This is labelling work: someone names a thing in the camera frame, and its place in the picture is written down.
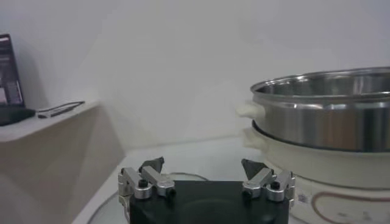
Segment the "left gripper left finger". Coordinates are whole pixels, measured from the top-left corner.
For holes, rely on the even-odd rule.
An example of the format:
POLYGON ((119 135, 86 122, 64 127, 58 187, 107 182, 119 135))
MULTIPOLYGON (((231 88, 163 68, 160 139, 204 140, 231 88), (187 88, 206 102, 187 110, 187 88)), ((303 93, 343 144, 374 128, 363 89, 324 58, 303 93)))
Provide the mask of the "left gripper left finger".
POLYGON ((130 223, 130 200, 145 201, 154 194, 165 199, 176 195, 174 180, 161 174, 165 163, 163 157, 148 160, 136 170, 132 167, 121 168, 118 173, 118 197, 123 206, 124 216, 130 223))

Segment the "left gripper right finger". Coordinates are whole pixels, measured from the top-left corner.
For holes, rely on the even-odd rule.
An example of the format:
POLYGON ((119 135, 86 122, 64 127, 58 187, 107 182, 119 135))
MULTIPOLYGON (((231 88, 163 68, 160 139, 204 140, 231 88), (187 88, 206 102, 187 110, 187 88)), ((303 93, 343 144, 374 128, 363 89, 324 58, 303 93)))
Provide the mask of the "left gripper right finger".
POLYGON ((265 163, 242 159, 241 165, 247 181, 242 183, 242 195, 246 200, 253 200, 265 193, 268 201, 281 203, 288 201, 292 208, 295 203, 296 178, 292 171, 282 170, 279 174, 265 163))

